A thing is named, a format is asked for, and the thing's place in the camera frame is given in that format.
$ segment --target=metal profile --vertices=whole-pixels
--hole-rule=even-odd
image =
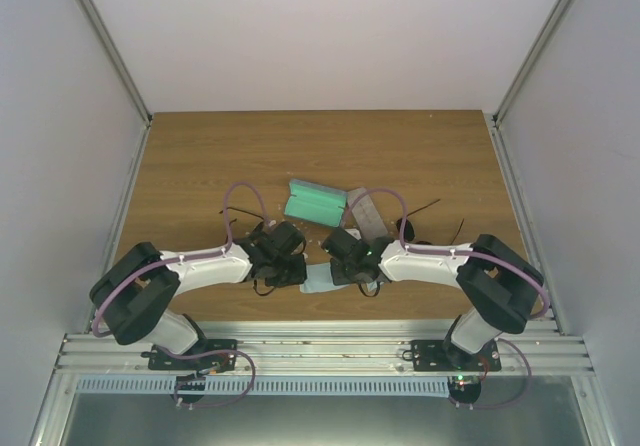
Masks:
[[[573,390],[591,446],[615,446],[611,415],[596,377],[571,378]]]
[[[251,355],[261,376],[442,377],[446,371],[414,372],[402,359],[412,339],[441,339],[450,321],[332,321],[205,323],[209,337],[233,337],[238,349]],[[523,334],[505,335],[527,356],[536,375],[593,375],[582,338],[562,336],[553,321],[532,321]],[[157,374],[147,369],[140,353],[150,343],[120,346],[111,338],[68,335],[56,372],[59,374]],[[503,369],[495,376],[522,376],[519,356],[499,343]],[[170,374],[182,373],[171,371]],[[225,376],[247,376],[249,365],[237,358],[236,370]]]
[[[209,376],[200,384],[202,391],[180,394],[237,395],[248,386],[247,376]],[[171,375],[84,375],[77,393],[98,394],[172,394],[176,378]],[[335,376],[258,376],[252,396],[431,396],[447,398],[447,378],[383,377],[357,378]]]
[[[78,376],[54,374],[29,444],[60,446],[71,415]]]
[[[509,89],[507,90],[507,93],[505,94],[502,102],[500,103],[500,106],[498,106],[498,110],[494,115],[494,120],[498,127],[500,127],[500,125],[502,124],[502,121],[504,120],[504,117],[507,114],[507,111],[509,110],[509,108],[513,104],[513,101],[518,95],[520,88],[526,81],[527,77],[529,76],[529,73],[531,72],[535,64],[538,62],[538,59],[540,58],[540,54],[545,49],[547,44],[549,44],[550,39],[553,37],[553,34],[558,28],[558,25],[567,14],[567,11],[569,10],[569,7],[571,6],[572,3],[573,3],[573,0],[557,0],[556,3],[553,5],[553,8],[551,9],[549,16],[547,16],[547,19],[545,20],[545,23],[542,26],[542,29],[540,30],[540,32],[538,33],[538,36],[533,42],[531,49],[529,49],[529,52],[527,53],[527,56],[525,57],[524,62],[522,63],[522,66],[520,66],[520,69],[518,70],[516,77],[511,83],[511,86],[509,86]]]
[[[85,15],[87,16],[87,19],[91,23],[91,26],[93,27],[93,30],[96,33],[98,40],[100,41],[100,44],[104,48],[104,51],[107,57],[111,61],[111,64],[116,70],[116,73],[120,77],[120,80],[122,81],[122,84],[127,90],[127,93],[129,94],[129,98],[133,102],[133,105],[138,110],[138,113],[140,114],[142,119],[148,125],[151,122],[151,113],[149,112],[146,105],[144,104],[144,100],[140,95],[140,91],[138,90],[137,86],[133,82],[133,78],[131,77],[131,74],[129,74],[129,70],[127,69],[127,66],[124,63],[122,56],[120,56],[120,53],[118,52],[118,48],[113,42],[113,39],[111,38],[111,35],[107,30],[107,27],[102,21],[102,18],[100,17],[100,13],[98,12],[96,5],[94,4],[93,0],[77,0],[77,1],[80,8],[84,11]]]
[[[107,244],[105,246],[105,251],[103,254],[102,271],[100,275],[105,274],[109,270],[109,268],[111,268],[115,259],[116,252],[118,250],[118,243],[120,242],[120,236],[122,235],[125,219],[127,217],[127,211],[129,210],[129,203],[131,202],[133,189],[136,184],[136,179],[138,178],[140,165],[142,164],[142,157],[147,145],[147,140],[149,139],[149,133],[150,128],[148,126],[143,128],[140,132],[138,145],[136,147],[135,153],[133,154],[129,172],[127,173],[127,180],[125,183],[124,191],[120,196],[120,202],[118,203],[116,216],[113,220],[111,230],[109,231],[109,238],[107,239]],[[84,320],[81,323],[85,325],[85,332],[89,332],[89,330],[91,329],[91,321],[93,320],[94,312],[95,307],[90,301],[87,301],[86,313],[84,315]]]
[[[511,155],[507,143],[502,135],[502,131],[498,129],[489,115],[485,115],[487,128],[489,130],[489,136],[493,143],[493,148],[498,159],[498,165],[502,171],[502,177],[504,179],[507,193],[509,193],[509,199],[511,200],[511,206],[518,223],[518,229],[522,236],[522,242],[524,243],[529,261],[545,276],[545,286],[551,296],[551,307],[547,316],[553,318],[557,325],[558,330],[563,332],[562,320],[565,317],[562,305],[558,300],[558,296],[555,292],[555,286],[551,271],[547,267],[546,260],[542,250],[540,249],[540,241],[537,238],[533,221],[531,220],[531,214],[527,206],[526,198],[523,189],[520,185],[519,176],[516,172],[516,168],[511,161]]]

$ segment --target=white wall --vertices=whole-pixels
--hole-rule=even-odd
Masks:
[[[640,436],[639,11],[640,0],[577,0],[503,125],[624,445]]]
[[[154,112],[493,112],[555,2],[94,1]]]
[[[0,0],[0,444],[80,328],[142,126],[75,0]]]

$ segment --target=black cable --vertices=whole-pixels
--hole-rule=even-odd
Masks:
[[[239,213],[244,213],[244,214],[249,214],[251,216],[254,216],[256,218],[260,218],[264,221],[264,218],[262,216],[260,216],[257,213],[253,213],[251,211],[247,211],[246,209],[242,209],[242,208],[235,208],[233,206],[227,206],[227,209],[231,210],[231,211],[238,211]]]
[[[361,283],[358,283],[358,289],[360,290],[360,292],[365,298],[375,298],[377,295],[380,294],[380,281],[376,281],[376,290],[373,292],[373,294],[367,294],[364,288],[362,287]]]
[[[449,244],[453,244],[453,242],[458,239],[458,235],[460,234],[460,231],[462,231],[462,225],[464,224],[464,218],[462,218],[462,221],[460,221],[460,226],[458,226],[458,231],[456,231],[456,235],[453,237],[453,239],[451,241],[449,241]]]
[[[237,221],[236,218],[232,219],[231,221],[229,221],[229,226],[231,226],[233,223],[235,223]],[[229,241],[229,237],[225,237],[224,242],[227,243]]]
[[[293,254],[303,254],[307,249],[307,240],[304,240],[304,243],[302,243],[302,250],[298,253],[293,253]]]
[[[407,213],[407,218],[409,216],[411,216],[412,214],[416,214],[419,213],[420,211],[422,211],[423,209],[427,209],[429,206],[433,206],[436,203],[439,203],[440,199],[434,199],[433,201],[431,201],[429,204],[425,205],[425,206],[421,206],[418,209],[414,209],[413,211],[411,211],[410,213]]]
[[[258,281],[256,281],[255,279],[253,280],[253,290],[256,292],[256,294],[258,296],[261,297],[265,297],[265,296],[269,296],[271,293],[273,293],[276,290],[276,287],[273,286],[269,291],[267,291],[266,293],[260,293],[258,291]]]

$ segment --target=wooden surface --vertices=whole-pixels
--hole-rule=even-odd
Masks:
[[[411,217],[417,240],[449,244],[492,233],[523,252],[520,234],[479,111],[336,111],[157,114],[119,245],[189,251],[224,241],[222,197],[234,181],[252,182],[272,218],[283,219],[288,183],[303,179],[342,190],[385,186],[409,209],[441,201]],[[390,231],[400,216],[391,196],[374,196]],[[259,211],[246,188],[230,205]],[[255,226],[241,213],[235,236]],[[328,256],[319,247],[329,229],[293,220],[309,241],[308,264]],[[356,286],[302,294],[297,286],[262,298],[251,284],[215,285],[175,298],[171,308],[196,320],[349,320],[453,318],[469,308],[458,290],[399,282],[375,299]]]

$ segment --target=green block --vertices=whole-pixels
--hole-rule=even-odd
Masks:
[[[319,184],[292,179],[289,182],[291,197],[284,208],[284,214],[293,218],[335,228],[347,204],[346,191],[321,186]]]

